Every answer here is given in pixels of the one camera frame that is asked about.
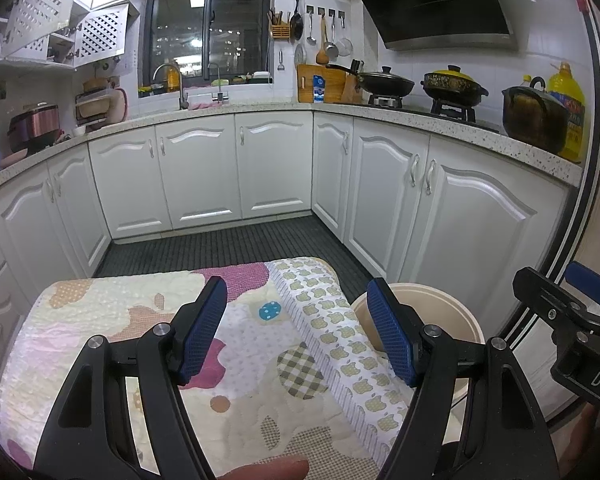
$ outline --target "range hood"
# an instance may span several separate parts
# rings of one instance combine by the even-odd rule
[[[391,50],[446,46],[515,48],[499,0],[362,0]]]

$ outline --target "window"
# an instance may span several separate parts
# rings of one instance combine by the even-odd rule
[[[184,86],[208,85],[218,68],[228,79],[266,70],[268,8],[269,0],[148,0],[145,84],[166,60],[178,63]]]

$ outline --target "blue gripper pad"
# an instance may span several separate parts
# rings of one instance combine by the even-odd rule
[[[378,287],[376,280],[371,280],[366,286],[366,306],[374,320],[374,325],[384,345],[384,351],[389,357],[395,374],[407,386],[416,386],[417,374],[413,367],[411,342],[400,328],[400,324],[391,310],[389,300]]]
[[[207,283],[207,286],[212,284],[211,280]],[[206,353],[214,339],[226,308],[227,289],[225,281],[218,278],[211,291],[207,291],[206,288],[205,286],[196,301],[196,303],[202,301],[200,313],[184,339],[182,365],[177,372],[178,378],[176,381],[180,385],[189,383],[193,376],[200,373]]]
[[[564,279],[581,293],[600,305],[600,275],[578,262],[571,262],[564,271]]]

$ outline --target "screw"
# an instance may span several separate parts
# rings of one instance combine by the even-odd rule
[[[171,330],[171,325],[169,323],[158,323],[156,326],[154,326],[155,335],[162,336],[168,334],[169,330]]]
[[[442,329],[438,325],[425,325],[424,333],[429,337],[438,337],[442,334]]]
[[[102,343],[104,343],[104,338],[101,335],[95,335],[93,337],[90,337],[87,341],[87,345],[89,345],[89,348],[97,348],[100,345],[102,345]]]
[[[491,340],[491,346],[493,346],[496,350],[504,350],[507,347],[507,342],[499,337],[494,337]]]

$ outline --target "faucet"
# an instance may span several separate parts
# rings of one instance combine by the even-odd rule
[[[218,66],[218,63],[209,63],[208,67],[211,68],[211,65],[215,65],[218,69],[218,93],[211,94],[211,100],[222,104],[222,102],[229,100],[229,96],[222,94],[222,80],[220,79],[220,67]]]
[[[180,110],[187,110],[189,108],[189,101],[187,101],[187,93],[184,91],[184,87],[182,86],[182,72],[180,71],[179,66],[177,66],[175,63],[162,63],[158,68],[155,69],[152,82],[155,83],[155,77],[158,75],[158,71],[163,66],[173,66],[174,69],[178,71],[178,75],[180,76]]]

